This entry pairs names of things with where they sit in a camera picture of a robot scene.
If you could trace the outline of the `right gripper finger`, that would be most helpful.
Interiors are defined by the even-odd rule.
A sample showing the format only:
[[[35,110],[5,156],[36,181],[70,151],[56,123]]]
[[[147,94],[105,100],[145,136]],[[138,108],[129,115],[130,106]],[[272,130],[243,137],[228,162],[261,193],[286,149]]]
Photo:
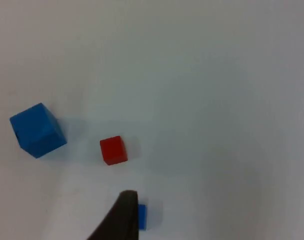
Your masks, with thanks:
[[[122,191],[88,240],[138,240],[138,194]]]

